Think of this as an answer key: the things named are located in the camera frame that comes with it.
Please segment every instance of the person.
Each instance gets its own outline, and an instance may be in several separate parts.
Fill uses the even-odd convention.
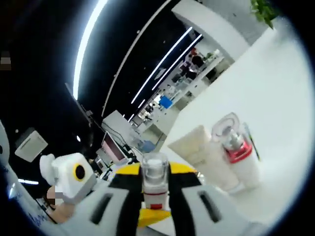
[[[152,119],[152,120],[154,120],[154,119],[156,119],[157,117],[158,117],[158,115],[159,115],[159,109],[156,107],[156,105],[153,103],[152,104],[152,110],[151,110],[151,112],[150,112],[150,115],[149,115],[149,117]]]
[[[145,116],[145,119],[148,119],[148,120],[152,121],[152,119],[149,116]]]
[[[201,68],[205,63],[202,58],[198,55],[192,56],[191,54],[188,56],[191,59],[191,63]]]
[[[181,76],[185,76],[189,72],[189,66],[182,66],[182,72],[180,73]]]
[[[145,108],[145,110],[149,113],[151,113],[153,111],[153,106],[154,104],[151,106],[150,104]]]

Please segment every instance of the yellow panel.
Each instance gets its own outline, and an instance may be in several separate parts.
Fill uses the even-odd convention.
[[[140,209],[138,227],[145,227],[154,224],[171,216],[171,212],[166,210]]]
[[[140,163],[135,163],[132,165],[126,165],[121,167],[116,171],[116,174],[121,175],[138,175],[139,174]]]
[[[184,174],[184,173],[190,173],[190,172],[195,173],[196,172],[196,170],[194,170],[193,168],[191,168],[185,164],[170,162],[170,166],[171,166],[172,174]]]

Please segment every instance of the white countertop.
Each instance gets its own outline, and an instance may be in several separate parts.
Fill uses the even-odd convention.
[[[211,131],[220,118],[235,112],[249,125],[262,161],[263,182],[232,196],[232,201],[252,221],[277,223],[296,199],[312,163],[312,76],[298,40],[268,29],[180,112],[161,152],[187,164],[167,145],[200,124]],[[151,228],[175,235],[171,218]]]

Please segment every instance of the computer monitor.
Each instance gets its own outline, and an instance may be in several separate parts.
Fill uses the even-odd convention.
[[[102,150],[117,166],[124,165],[129,161],[127,156],[123,153],[118,144],[107,131],[105,132],[102,142]]]

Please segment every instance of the led strip light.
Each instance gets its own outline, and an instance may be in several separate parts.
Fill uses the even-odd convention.
[[[133,98],[133,100],[131,101],[131,104],[135,102],[135,100],[137,99],[137,97],[139,96],[139,94],[141,93],[141,91],[143,90],[144,86],[148,83],[148,81],[152,78],[152,76],[154,75],[154,73],[156,73],[156,71],[158,70],[158,68],[162,65],[162,63],[165,61],[165,59],[168,57],[168,55],[170,55],[170,53],[176,48],[176,46],[185,38],[185,36],[192,30],[192,27],[190,27],[178,40],[177,42],[171,47],[170,50],[168,50],[168,52],[165,54],[165,56],[162,58],[162,60],[157,64],[157,66],[155,67],[155,69],[152,71],[152,73],[149,75],[149,77],[146,79],[146,81],[144,82],[144,84],[141,86],[141,88],[139,89],[139,91],[137,92],[137,94],[135,95],[135,97]]]
[[[108,0],[99,0],[96,4],[89,21],[87,23],[87,26],[85,27],[85,30],[83,32],[83,36],[81,39],[78,55],[77,55],[77,61],[75,63],[74,68],[74,77],[73,77],[73,97],[78,100],[78,90],[79,90],[79,80],[80,80],[80,72],[81,72],[81,66],[82,61],[84,57],[85,50],[87,48],[87,44],[90,38],[90,35],[92,33],[92,30],[94,28],[95,22],[97,21],[100,13],[102,12],[105,4]]]
[[[178,63],[178,61],[182,58],[182,56],[187,53],[187,51],[198,41],[198,39],[200,39],[202,36],[202,34],[200,34],[186,49],[185,51],[183,51],[183,53],[176,59],[176,61],[168,68],[168,70],[164,73],[164,75],[158,80],[158,82],[156,83],[156,85],[154,85],[154,87],[152,88],[152,90],[154,90],[158,84],[163,80],[163,78],[167,75],[167,73]]]
[[[134,114],[132,114],[132,115],[130,116],[128,122],[130,122],[133,117],[134,117]]]
[[[138,109],[142,106],[142,104],[144,103],[145,99],[142,100],[142,102],[140,103],[140,105],[138,106]]]

